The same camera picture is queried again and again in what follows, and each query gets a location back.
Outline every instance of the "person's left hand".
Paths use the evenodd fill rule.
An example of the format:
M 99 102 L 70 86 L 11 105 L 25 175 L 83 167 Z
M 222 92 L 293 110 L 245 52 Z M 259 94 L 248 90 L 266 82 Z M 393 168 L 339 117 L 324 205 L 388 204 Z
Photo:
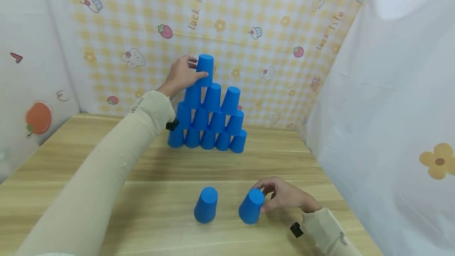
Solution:
M 197 80 L 207 77 L 209 74 L 205 71 L 194 71 L 196 69 L 196 63 L 197 59 L 190 55 L 184 55 L 178 58 L 171 64 L 166 81 L 156 91 L 172 99 L 183 89 L 194 85 Z

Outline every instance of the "hand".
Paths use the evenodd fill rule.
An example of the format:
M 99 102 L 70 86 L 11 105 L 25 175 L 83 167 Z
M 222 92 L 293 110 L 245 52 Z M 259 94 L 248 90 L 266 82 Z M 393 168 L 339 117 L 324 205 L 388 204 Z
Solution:
M 207 77 L 209 74 L 205 71 L 194 71 L 196 63 L 197 59 L 189 55 L 178 58 L 171 64 L 166 81 L 156 91 L 161 92 L 172 100 L 183 89 L 194 85 L 197 80 Z
M 271 211 L 272 209 L 280 207 L 298 207 L 306 213 L 311 213 L 322 208 L 320 203 L 318 203 L 310 194 L 278 177 L 263 179 L 256 183 L 253 188 L 264 189 L 264 196 L 272 193 L 272 198 L 269 201 L 264 202 L 264 205 L 261 207 L 261 212 Z

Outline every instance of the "white fabric wall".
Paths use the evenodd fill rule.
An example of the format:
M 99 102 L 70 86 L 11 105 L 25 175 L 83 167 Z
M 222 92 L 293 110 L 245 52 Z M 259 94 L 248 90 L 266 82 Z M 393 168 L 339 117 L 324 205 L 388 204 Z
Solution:
M 0 10 L 1 183 L 79 106 L 46 1 L 1 0 Z M 22 59 L 16 56 L 16 63 L 10 53 Z M 45 112 L 29 113 L 35 130 L 27 137 L 26 115 L 35 101 Z
M 306 144 L 379 248 L 455 255 L 455 2 L 366 0 Z

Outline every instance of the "orange fruit print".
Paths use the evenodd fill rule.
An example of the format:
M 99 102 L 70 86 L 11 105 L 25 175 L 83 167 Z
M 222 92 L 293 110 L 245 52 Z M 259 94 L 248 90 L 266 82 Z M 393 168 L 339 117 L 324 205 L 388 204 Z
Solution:
M 36 101 L 27 111 L 27 137 L 47 132 L 52 122 L 52 109 L 45 101 Z

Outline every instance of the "white curtain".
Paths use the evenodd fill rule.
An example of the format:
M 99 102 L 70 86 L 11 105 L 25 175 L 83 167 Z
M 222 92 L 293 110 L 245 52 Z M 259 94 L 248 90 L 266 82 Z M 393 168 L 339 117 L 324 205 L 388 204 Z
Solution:
M 455 255 L 454 46 L 455 2 L 366 0 L 308 120 L 308 147 L 388 256 Z

